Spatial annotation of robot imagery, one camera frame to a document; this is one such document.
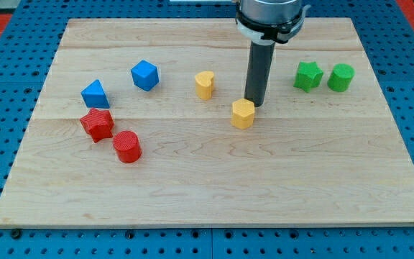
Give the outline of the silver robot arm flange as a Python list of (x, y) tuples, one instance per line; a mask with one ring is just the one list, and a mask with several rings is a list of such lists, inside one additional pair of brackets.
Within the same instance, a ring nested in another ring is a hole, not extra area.
[(286, 44), (302, 29), (310, 8), (302, 0), (240, 0), (237, 29), (258, 45)]

